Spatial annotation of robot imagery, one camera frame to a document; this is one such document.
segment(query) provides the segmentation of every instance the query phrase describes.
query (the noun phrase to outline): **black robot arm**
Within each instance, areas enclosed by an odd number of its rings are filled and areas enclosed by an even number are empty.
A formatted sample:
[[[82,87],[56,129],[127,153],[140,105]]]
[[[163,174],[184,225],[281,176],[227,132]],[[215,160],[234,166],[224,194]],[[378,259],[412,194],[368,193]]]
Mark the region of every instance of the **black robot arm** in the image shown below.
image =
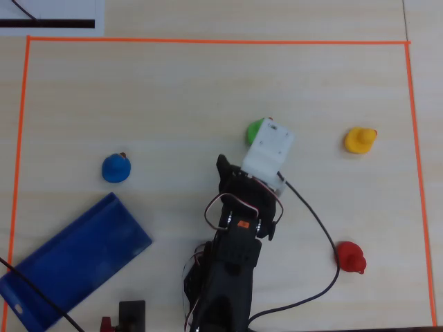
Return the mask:
[[[226,195],[218,230],[205,244],[204,253],[184,280],[185,294],[193,308],[192,332],[245,332],[251,312],[253,269],[262,244],[275,232],[275,197],[256,179],[231,165],[225,156],[217,160],[219,192],[229,193],[253,205],[254,212]]]

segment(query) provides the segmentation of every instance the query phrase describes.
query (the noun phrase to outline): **black cable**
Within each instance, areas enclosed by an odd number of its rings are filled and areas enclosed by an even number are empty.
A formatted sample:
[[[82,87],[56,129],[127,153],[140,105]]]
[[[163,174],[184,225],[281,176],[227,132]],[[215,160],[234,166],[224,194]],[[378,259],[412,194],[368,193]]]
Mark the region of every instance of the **black cable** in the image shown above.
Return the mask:
[[[14,266],[10,265],[7,261],[5,261],[1,257],[0,257],[0,263],[9,268],[13,273],[18,275],[24,282],[26,282],[42,299],[44,299],[50,306],[52,306],[55,309],[55,311],[57,311],[60,315],[65,317],[68,320],[68,322],[70,322],[72,326],[74,326],[77,329],[77,331],[84,332],[84,330],[80,326],[78,326],[78,324],[75,322],[75,320],[73,320],[67,313],[65,313],[57,304],[55,304],[49,298],[47,298],[47,296],[43,294],[40,291],[40,289],[36,287],[36,285],[34,285],[27,277],[22,275],[22,273],[19,272]]]
[[[32,16],[25,8],[21,7],[15,0],[11,0],[23,13],[26,14],[27,17],[33,19],[34,21],[38,21],[34,16]]]
[[[317,220],[318,224],[320,225],[320,227],[322,228],[323,232],[325,232],[327,239],[329,240],[329,242],[331,243],[332,249],[334,250],[334,256],[335,256],[335,260],[337,262],[337,271],[335,272],[335,276],[333,278],[333,280],[331,281],[331,283],[329,284],[328,287],[326,287],[323,291],[319,292],[319,294],[308,297],[307,299],[304,299],[303,301],[299,301],[296,302],[294,304],[289,304],[287,306],[281,306],[279,308],[274,308],[274,309],[269,309],[269,310],[265,310],[262,311],[260,313],[256,313],[254,316],[252,316],[251,318],[249,318],[249,322],[248,322],[248,326],[251,324],[251,322],[257,318],[259,318],[260,316],[263,315],[268,315],[269,313],[277,313],[278,311],[283,311],[283,310],[287,310],[287,309],[291,309],[291,308],[295,308],[296,306],[300,306],[302,304],[305,304],[307,302],[310,302],[314,299],[318,299],[320,296],[324,295],[329,289],[331,289],[331,287],[335,284],[335,282],[337,281],[338,278],[338,274],[340,273],[340,261],[338,260],[338,253],[337,253],[337,248],[335,248],[335,244],[332,241],[329,233],[327,232],[325,226],[322,224],[322,222],[320,221],[320,218],[318,218],[317,214],[314,212],[314,210],[312,209],[312,207],[308,204],[308,202],[305,201],[305,199],[303,197],[301,197],[301,195],[297,192],[297,190],[292,186],[291,183],[289,183],[288,181],[286,181],[283,177],[283,175],[278,172],[277,175],[280,177],[280,179],[282,181],[284,181],[284,183],[286,183],[286,185],[288,186],[288,188],[290,190],[292,190],[294,192],[295,195],[297,195],[297,197],[303,202],[303,204],[306,205],[306,207],[308,208],[308,210],[312,213],[312,215],[314,216],[314,218]]]

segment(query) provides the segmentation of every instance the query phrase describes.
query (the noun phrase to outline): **green object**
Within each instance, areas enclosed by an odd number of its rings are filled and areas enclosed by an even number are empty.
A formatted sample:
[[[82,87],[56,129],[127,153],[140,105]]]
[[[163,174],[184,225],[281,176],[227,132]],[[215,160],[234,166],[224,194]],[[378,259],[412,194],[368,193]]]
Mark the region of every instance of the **green object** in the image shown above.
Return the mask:
[[[258,130],[260,129],[264,118],[257,120],[255,122],[252,122],[248,130],[246,131],[246,140],[250,145],[252,145],[253,141],[255,140],[255,137],[257,136]]]

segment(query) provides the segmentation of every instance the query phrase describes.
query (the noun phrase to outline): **blue tray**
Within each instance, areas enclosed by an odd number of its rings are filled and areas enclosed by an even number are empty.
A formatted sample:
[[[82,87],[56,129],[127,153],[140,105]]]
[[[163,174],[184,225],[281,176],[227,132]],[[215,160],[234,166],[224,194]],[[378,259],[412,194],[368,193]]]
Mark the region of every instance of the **blue tray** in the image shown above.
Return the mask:
[[[110,193],[16,269],[67,312],[151,243],[117,196]],[[0,279],[0,295],[29,331],[45,331],[61,318],[12,272]],[[22,313],[16,310],[17,304]]]

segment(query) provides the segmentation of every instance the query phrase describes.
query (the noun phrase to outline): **red object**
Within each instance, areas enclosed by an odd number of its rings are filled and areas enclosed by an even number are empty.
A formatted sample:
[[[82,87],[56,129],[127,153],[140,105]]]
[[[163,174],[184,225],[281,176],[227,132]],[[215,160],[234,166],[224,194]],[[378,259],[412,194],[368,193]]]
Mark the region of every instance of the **red object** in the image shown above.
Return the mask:
[[[116,329],[111,325],[110,317],[102,317],[102,324],[100,325],[100,332],[114,332]]]
[[[337,246],[340,268],[346,272],[358,272],[361,275],[365,272],[366,259],[363,251],[355,243],[345,241]]]

